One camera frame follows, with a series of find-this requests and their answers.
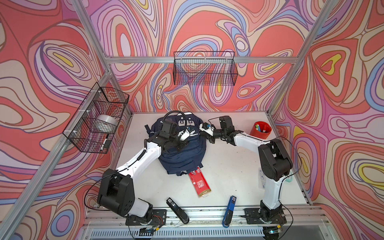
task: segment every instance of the white tabletop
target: white tabletop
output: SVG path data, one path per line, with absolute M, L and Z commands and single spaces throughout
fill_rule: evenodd
M 127 138 L 125 140 L 118 166 L 126 163 L 143 147 L 143 140 L 148 138 L 144 125 L 149 127 L 165 113 L 133 114 Z M 236 130 L 249 133 L 256 121 L 268 122 L 264 112 L 217 112 L 195 113 L 203 121 L 210 118 L 229 115 Z M 220 126 L 218 119 L 211 120 Z M 271 132 L 268 139 L 275 138 Z M 135 181 L 135 196 L 153 204 L 154 207 L 166 207 L 166 199 L 171 197 L 180 207 L 226 206 L 229 197 L 237 197 L 237 206 L 259 205 L 264 190 L 259 187 L 260 158 L 258 154 L 223 141 L 211 144 L 207 141 L 207 150 L 202 160 L 201 169 L 211 192 L 207 197 L 198 197 L 188 175 L 168 175 L 158 160 L 155 160 Z M 281 193 L 283 204 L 306 204 L 301 189 L 294 178 L 285 182 Z

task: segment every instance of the wire basket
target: wire basket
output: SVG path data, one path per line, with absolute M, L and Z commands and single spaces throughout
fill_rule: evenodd
M 64 135 L 81 152 L 107 153 L 128 100 L 129 95 L 120 90 L 99 87 L 79 122 Z M 101 115 L 112 117 L 117 124 L 98 119 Z
M 234 56 L 233 51 L 176 51 L 174 84 L 234 86 L 238 75 Z

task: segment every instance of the patterned wall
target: patterned wall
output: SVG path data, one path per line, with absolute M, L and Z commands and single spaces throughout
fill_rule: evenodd
M 67 0 L 0 1 L 0 220 L 103 72 Z M 75 237 L 84 191 L 110 165 L 126 120 L 108 154 L 68 148 L 13 239 Z
M 223 50 L 236 56 L 296 56 L 323 1 L 95 0 L 85 5 L 109 56 Z M 238 64 L 235 87 L 175 86 L 173 64 L 111 67 L 131 95 L 133 111 L 264 111 L 290 64 Z
M 340 1 L 273 115 L 341 239 L 384 239 L 383 39 L 383 1 Z

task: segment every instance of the backpack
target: backpack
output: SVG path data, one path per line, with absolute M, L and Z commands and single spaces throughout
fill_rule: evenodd
M 176 174 L 177 176 L 188 174 L 195 171 L 197 167 L 202 168 L 201 161 L 205 154 L 206 138 L 199 136 L 199 126 L 203 121 L 193 115 L 192 113 L 184 113 L 187 118 L 187 126 L 195 131 L 188 140 L 188 144 L 179 152 L 175 147 L 168 149 L 168 152 L 161 152 L 159 157 L 161 165 L 167 170 L 168 174 Z M 184 130 L 185 119 L 181 114 L 167 116 L 173 122 L 178 123 L 178 132 Z M 159 118 L 151 128 L 145 125 L 149 137 L 153 136 L 155 132 L 161 130 L 162 119 Z

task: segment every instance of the red cup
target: red cup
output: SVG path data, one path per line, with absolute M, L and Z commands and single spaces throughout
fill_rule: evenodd
M 259 125 L 261 132 L 256 128 L 257 124 Z M 266 139 L 271 133 L 271 131 L 272 131 L 272 128 L 268 123 L 259 121 L 259 122 L 255 122 L 255 124 L 252 127 L 251 133 L 249 135 Z

